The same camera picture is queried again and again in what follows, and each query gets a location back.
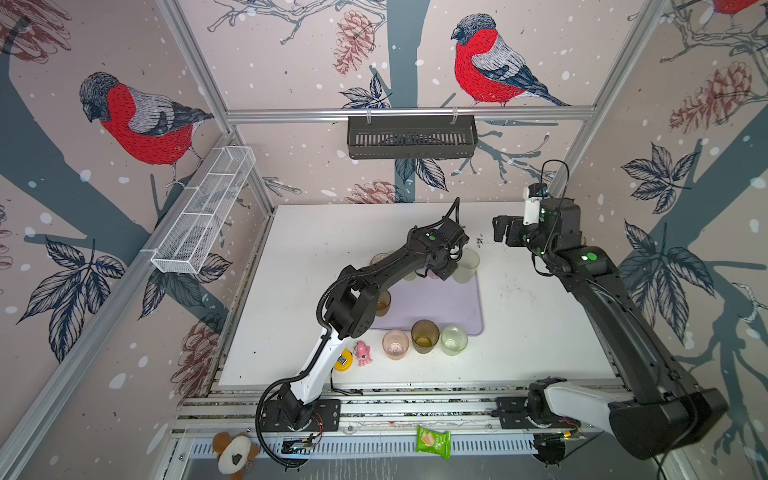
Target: lavender mat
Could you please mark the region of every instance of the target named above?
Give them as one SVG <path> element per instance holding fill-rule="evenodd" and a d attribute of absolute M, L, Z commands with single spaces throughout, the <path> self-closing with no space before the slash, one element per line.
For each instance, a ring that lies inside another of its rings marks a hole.
<path fill-rule="evenodd" d="M 442 329 L 458 325 L 467 335 L 482 333 L 482 310 L 477 276 L 469 283 L 456 283 L 452 278 L 445 282 L 432 278 L 417 278 L 411 282 L 400 280 L 389 288 L 392 305 L 384 316 L 373 320 L 372 329 L 400 329 L 411 331 L 421 319 L 433 321 Z"/>

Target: wallpaper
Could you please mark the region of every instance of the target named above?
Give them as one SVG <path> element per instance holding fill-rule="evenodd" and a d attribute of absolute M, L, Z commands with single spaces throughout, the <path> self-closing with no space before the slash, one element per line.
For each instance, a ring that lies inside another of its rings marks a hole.
<path fill-rule="evenodd" d="M 219 132 L 153 2 L 0 12 L 5 441 Z"/>
<path fill-rule="evenodd" d="M 227 107 L 267 109 L 341 108 L 373 75 L 394 108 L 593 104 L 643 2 L 181 4 Z"/>
<path fill-rule="evenodd" d="M 587 242 L 729 411 L 686 452 L 700 478 L 768 478 L 766 6 L 673 0 L 568 196 Z"/>
<path fill-rule="evenodd" d="M 23 480 L 154 475 L 181 403 L 210 385 L 264 221 L 245 187 L 200 275 L 150 273 Z"/>
<path fill-rule="evenodd" d="M 353 160 L 346 122 L 237 127 L 280 204 L 370 204 L 522 200 L 549 158 L 563 158 L 580 121 L 478 123 L 469 159 Z M 552 179 L 553 164 L 544 172 Z"/>

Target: snack bag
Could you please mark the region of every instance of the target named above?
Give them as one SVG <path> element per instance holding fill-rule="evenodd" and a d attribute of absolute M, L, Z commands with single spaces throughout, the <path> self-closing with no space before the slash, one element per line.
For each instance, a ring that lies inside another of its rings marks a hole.
<path fill-rule="evenodd" d="M 435 453 L 449 460 L 451 458 L 451 432 L 438 433 L 423 429 L 416 432 L 416 451 Z"/>

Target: pink toy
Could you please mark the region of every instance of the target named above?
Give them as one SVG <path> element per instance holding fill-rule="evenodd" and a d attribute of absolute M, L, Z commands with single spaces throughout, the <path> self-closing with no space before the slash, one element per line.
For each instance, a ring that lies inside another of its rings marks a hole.
<path fill-rule="evenodd" d="M 371 363 L 371 347 L 367 346 L 365 342 L 358 342 L 355 347 L 355 356 L 360 359 L 359 366 L 364 366 Z"/>

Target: black hanging shelf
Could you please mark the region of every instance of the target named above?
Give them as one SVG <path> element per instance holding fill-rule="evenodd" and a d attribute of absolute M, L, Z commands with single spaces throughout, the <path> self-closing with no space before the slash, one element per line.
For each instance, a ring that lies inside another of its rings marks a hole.
<path fill-rule="evenodd" d="M 355 160 L 469 158 L 478 144 L 474 115 L 349 117 L 348 125 Z"/>

